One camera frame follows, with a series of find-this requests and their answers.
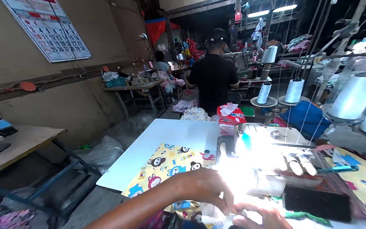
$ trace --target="calendar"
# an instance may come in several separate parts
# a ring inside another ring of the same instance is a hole
[[[91,57],[57,0],[2,0],[50,63]]]

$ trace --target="fluorescent light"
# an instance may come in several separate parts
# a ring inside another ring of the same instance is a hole
[[[294,9],[296,8],[297,5],[291,5],[291,6],[286,6],[286,7],[281,7],[281,8],[277,8],[273,11],[273,13],[277,13],[277,12],[281,12],[281,11],[285,11],[285,10],[290,10],[290,9]]]
[[[250,13],[250,14],[248,14],[248,18],[258,17],[258,16],[262,16],[262,15],[265,15],[268,13],[269,13],[269,10],[260,11],[260,12],[256,12],[256,13]]]

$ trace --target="red package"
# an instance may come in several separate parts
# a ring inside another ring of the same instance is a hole
[[[240,108],[236,108],[231,114],[228,116],[222,116],[221,115],[221,109],[222,107],[217,107],[217,115],[218,115],[218,124],[227,124],[227,125],[233,125],[236,126],[241,123],[246,123],[245,115],[242,113]]]

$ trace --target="black shirt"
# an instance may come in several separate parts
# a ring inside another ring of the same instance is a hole
[[[227,103],[230,84],[238,80],[237,67],[231,60],[209,54],[193,65],[189,83],[198,86],[200,107],[210,114]]]

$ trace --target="red tarp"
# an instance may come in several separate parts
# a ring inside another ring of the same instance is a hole
[[[155,20],[145,21],[146,28],[148,29],[148,37],[152,45],[155,45],[157,40],[166,30],[166,20],[165,18],[159,18]],[[180,29],[180,26],[175,23],[170,23],[172,29]]]

